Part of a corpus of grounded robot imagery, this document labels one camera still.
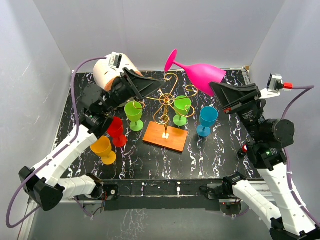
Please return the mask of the blue wine glass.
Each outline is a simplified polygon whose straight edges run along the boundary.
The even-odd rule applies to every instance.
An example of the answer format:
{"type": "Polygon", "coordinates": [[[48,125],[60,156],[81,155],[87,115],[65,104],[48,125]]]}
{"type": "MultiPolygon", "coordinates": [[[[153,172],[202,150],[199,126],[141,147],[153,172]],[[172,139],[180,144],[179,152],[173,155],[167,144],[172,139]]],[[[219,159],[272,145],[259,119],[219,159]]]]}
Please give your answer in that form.
{"type": "Polygon", "coordinates": [[[196,132],[200,137],[208,137],[211,134],[211,127],[216,123],[218,115],[218,111],[212,106],[205,106],[201,109],[199,115],[200,125],[196,128],[196,132]]]}

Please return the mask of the magenta wine glass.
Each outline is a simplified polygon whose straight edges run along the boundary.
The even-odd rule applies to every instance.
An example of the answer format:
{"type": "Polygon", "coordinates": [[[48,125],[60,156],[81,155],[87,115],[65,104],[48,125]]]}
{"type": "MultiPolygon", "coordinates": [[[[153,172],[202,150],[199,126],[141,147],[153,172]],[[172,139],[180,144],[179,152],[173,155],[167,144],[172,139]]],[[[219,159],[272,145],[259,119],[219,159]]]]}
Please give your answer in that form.
{"type": "Polygon", "coordinates": [[[165,63],[164,71],[168,72],[171,69],[172,65],[176,65],[182,68],[186,72],[191,83],[198,90],[207,94],[210,97],[213,97],[215,93],[210,87],[210,83],[221,83],[227,72],[223,69],[206,63],[184,65],[176,61],[177,54],[177,49],[174,49],[171,52],[165,63]]]}

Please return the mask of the red wine glass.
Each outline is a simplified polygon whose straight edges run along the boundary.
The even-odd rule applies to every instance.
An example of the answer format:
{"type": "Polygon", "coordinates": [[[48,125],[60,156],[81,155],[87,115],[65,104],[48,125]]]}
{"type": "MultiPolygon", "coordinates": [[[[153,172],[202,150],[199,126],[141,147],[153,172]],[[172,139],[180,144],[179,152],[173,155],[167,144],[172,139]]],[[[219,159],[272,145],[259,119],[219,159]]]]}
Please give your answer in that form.
{"type": "Polygon", "coordinates": [[[113,121],[107,129],[107,133],[112,138],[112,143],[115,147],[121,148],[126,145],[128,140],[124,135],[123,121],[119,117],[113,117],[113,121]]]}

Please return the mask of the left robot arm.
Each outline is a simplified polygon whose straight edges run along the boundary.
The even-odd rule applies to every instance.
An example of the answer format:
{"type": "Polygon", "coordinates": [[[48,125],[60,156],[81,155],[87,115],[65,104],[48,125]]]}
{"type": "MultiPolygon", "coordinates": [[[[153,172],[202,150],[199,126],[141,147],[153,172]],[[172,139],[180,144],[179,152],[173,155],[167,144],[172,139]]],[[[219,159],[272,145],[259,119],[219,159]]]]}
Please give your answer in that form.
{"type": "Polygon", "coordinates": [[[143,100],[165,85],[164,80],[143,77],[124,68],[105,91],[97,84],[87,85],[81,94],[83,116],[71,133],[41,162],[23,167],[18,175],[23,190],[44,210],[55,208],[62,199],[87,195],[93,200],[103,195],[100,180],[90,174],[63,179],[69,166],[110,128],[109,115],[129,99],[143,100]]]}

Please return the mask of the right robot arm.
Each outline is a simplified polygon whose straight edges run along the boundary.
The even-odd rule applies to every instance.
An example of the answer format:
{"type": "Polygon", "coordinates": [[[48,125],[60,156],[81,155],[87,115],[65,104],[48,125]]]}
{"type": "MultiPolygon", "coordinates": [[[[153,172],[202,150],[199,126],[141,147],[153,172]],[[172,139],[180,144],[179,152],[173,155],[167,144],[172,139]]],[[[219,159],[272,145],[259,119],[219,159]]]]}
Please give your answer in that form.
{"type": "Polygon", "coordinates": [[[223,178],[223,194],[244,201],[267,226],[274,240],[318,240],[320,224],[307,210],[292,182],[285,148],[294,144],[295,126],[284,118],[266,119],[267,103],[256,84],[209,84],[226,114],[236,114],[251,137],[246,155],[268,186],[274,201],[259,193],[243,174],[223,178]]]}

